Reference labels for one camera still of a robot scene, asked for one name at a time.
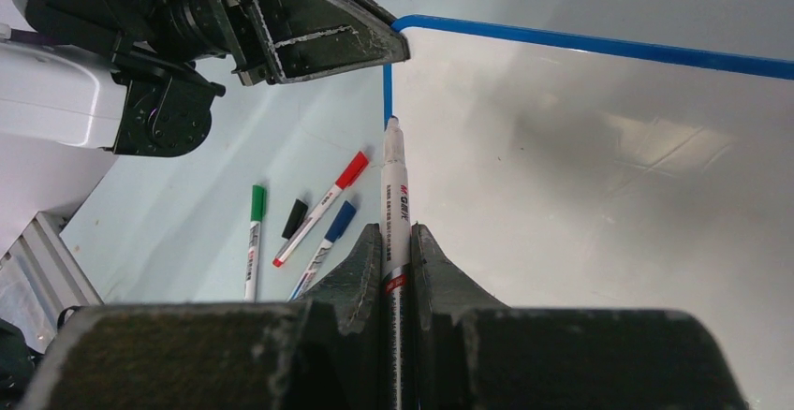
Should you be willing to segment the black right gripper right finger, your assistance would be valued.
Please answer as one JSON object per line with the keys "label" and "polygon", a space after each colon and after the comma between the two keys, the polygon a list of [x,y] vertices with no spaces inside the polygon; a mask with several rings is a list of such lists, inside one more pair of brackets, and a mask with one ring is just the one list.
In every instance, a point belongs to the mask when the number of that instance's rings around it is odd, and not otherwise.
{"label": "black right gripper right finger", "polygon": [[671,309],[510,307],[411,233],[424,409],[744,409],[723,352]]}

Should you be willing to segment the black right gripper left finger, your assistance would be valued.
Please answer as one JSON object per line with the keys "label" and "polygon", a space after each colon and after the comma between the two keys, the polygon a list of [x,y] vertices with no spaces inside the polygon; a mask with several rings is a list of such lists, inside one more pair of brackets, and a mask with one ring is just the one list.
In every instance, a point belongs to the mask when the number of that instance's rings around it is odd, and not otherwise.
{"label": "black right gripper left finger", "polygon": [[382,242],[288,302],[105,305],[71,316],[22,409],[376,409]]}

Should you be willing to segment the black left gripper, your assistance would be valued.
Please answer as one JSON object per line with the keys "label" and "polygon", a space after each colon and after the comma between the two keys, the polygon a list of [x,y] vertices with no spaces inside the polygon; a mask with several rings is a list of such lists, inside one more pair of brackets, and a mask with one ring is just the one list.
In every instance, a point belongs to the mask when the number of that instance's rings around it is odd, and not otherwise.
{"label": "black left gripper", "polygon": [[243,85],[328,77],[410,57],[375,0],[159,0],[154,49],[175,62],[230,55]]}

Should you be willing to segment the black whiteboard marker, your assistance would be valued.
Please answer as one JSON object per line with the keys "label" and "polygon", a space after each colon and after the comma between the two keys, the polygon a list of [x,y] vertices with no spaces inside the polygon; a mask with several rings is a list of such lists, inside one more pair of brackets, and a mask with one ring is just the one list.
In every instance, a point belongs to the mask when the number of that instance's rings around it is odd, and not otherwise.
{"label": "black whiteboard marker", "polygon": [[386,124],[381,169],[382,258],[384,325],[386,336],[385,407],[411,409],[415,404],[407,299],[410,267],[410,208],[404,133],[399,119]]}

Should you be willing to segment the black marker cap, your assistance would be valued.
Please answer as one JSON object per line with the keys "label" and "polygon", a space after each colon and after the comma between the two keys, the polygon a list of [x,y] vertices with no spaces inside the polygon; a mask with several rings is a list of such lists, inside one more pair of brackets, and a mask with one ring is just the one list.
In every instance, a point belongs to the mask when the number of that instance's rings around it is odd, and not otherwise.
{"label": "black marker cap", "polygon": [[281,237],[289,240],[300,228],[308,212],[308,205],[302,199],[296,198],[290,214],[285,222]]}

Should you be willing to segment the blue-framed whiteboard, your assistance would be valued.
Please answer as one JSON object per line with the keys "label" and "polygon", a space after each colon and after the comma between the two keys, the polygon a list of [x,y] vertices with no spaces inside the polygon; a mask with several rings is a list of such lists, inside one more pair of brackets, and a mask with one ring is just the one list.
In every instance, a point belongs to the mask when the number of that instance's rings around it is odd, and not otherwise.
{"label": "blue-framed whiteboard", "polygon": [[793,64],[412,15],[384,70],[412,218],[499,300],[655,307],[793,405]]}

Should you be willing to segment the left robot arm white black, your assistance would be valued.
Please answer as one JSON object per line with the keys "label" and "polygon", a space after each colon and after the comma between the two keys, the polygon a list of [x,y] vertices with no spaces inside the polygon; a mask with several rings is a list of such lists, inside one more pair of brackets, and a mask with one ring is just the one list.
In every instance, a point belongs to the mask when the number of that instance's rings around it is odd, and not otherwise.
{"label": "left robot arm white black", "polygon": [[231,57],[245,86],[405,61],[374,0],[12,0],[1,28],[1,129],[119,155],[198,148],[224,85],[198,61]]}

